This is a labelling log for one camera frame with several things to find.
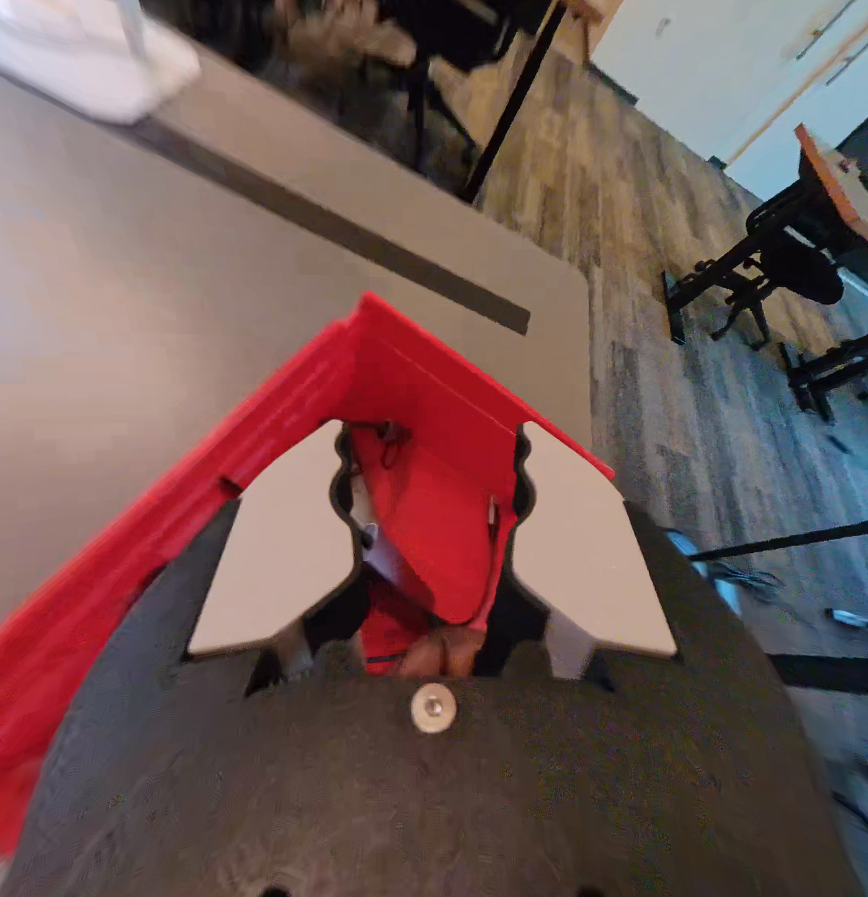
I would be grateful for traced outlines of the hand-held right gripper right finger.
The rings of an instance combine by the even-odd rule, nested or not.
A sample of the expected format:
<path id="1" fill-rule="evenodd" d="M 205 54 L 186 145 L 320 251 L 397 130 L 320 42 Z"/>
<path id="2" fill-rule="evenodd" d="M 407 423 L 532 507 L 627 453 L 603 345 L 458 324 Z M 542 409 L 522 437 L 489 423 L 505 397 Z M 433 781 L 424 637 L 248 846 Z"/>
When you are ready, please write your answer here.
<path id="1" fill-rule="evenodd" d="M 660 659 L 678 647 L 618 489 L 540 424 L 519 427 L 516 489 L 476 675 L 503 674 L 515 649 L 542 649 L 558 680 L 587 678 L 615 650 Z"/>

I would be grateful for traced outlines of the wooden table black legs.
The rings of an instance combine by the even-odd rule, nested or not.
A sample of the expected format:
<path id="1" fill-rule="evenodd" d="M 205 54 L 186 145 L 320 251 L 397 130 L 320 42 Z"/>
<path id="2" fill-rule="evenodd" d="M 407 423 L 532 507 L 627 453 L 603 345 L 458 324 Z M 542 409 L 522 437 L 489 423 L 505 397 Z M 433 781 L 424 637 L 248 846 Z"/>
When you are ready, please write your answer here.
<path id="1" fill-rule="evenodd" d="M 395 2 L 394 20 L 415 45 L 406 71 L 409 113 L 414 121 L 415 146 L 412 166 L 421 171 L 426 155 L 426 113 L 436 111 L 463 140 L 464 158 L 473 166 L 457 197 L 471 204 L 479 195 L 510 128 L 527 98 L 531 85 L 565 16 L 567 2 Z M 430 73 L 434 60 L 442 60 L 461 73 L 500 62 L 517 34 L 535 40 L 482 150 L 453 112 Z"/>

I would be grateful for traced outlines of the person's right hand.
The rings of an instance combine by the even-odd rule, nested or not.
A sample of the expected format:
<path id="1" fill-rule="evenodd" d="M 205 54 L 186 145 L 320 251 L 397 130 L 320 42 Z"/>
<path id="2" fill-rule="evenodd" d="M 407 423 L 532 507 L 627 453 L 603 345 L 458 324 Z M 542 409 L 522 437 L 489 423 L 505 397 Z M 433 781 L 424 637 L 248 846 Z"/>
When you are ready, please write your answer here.
<path id="1" fill-rule="evenodd" d="M 432 629 L 409 646 L 395 663 L 391 676 L 400 679 L 469 677 L 485 637 L 484 632 L 470 627 Z"/>

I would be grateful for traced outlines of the instruction poster on white stand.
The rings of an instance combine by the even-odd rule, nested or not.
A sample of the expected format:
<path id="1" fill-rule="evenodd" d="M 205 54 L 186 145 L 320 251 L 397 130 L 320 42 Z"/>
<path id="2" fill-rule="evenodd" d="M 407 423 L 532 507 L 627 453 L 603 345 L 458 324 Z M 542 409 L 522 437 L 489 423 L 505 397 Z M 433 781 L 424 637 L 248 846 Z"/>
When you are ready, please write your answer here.
<path id="1" fill-rule="evenodd" d="M 201 76 L 192 43 L 137 1 L 0 1 L 0 73 L 129 126 Z"/>

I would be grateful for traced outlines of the red plastic bin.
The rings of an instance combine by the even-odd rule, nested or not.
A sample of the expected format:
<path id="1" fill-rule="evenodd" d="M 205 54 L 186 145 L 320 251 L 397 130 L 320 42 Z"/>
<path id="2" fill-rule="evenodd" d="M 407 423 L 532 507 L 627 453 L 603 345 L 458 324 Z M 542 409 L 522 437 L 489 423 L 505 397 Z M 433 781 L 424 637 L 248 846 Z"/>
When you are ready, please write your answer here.
<path id="1" fill-rule="evenodd" d="M 95 659 L 162 568 L 228 499 L 328 420 L 410 431 L 398 449 L 359 433 L 383 528 L 450 622 L 495 597 L 483 525 L 495 498 L 496 557 L 517 513 L 514 452 L 534 422 L 608 481 L 611 468 L 552 421 L 372 293 L 305 344 L 215 431 L 46 580 L 0 625 L 0 856 L 18 843 L 50 742 Z"/>

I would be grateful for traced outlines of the black office chair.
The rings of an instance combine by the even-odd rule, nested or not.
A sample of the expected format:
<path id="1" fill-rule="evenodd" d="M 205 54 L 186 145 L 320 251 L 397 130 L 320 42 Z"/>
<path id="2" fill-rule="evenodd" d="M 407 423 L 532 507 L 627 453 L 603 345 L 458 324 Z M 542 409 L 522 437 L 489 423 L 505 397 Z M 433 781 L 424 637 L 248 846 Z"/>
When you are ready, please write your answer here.
<path id="1" fill-rule="evenodd" d="M 760 339 L 751 343 L 754 352 L 771 340 L 763 302 L 777 289 L 824 306 L 842 299 L 844 286 L 837 265 L 824 248 L 807 245 L 789 231 L 802 213 L 821 205 L 821 193 L 819 185 L 801 177 L 753 210 L 745 222 L 745 236 L 719 259 L 697 262 L 681 279 L 663 272 L 664 306 L 674 343 L 686 342 L 683 310 L 713 287 L 729 292 L 729 313 L 711 339 L 723 339 L 742 312 L 748 311 L 760 332 Z"/>

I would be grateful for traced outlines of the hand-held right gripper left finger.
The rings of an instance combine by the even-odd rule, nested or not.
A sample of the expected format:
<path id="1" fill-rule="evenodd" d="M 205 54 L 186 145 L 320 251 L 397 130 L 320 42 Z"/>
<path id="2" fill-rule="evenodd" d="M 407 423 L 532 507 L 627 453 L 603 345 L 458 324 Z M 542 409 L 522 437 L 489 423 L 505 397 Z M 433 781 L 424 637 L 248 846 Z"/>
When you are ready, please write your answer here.
<path id="1" fill-rule="evenodd" d="M 324 421 L 244 489 L 186 648 L 252 649 L 302 676 L 332 634 L 359 621 L 363 547 L 350 515 L 348 426 Z"/>

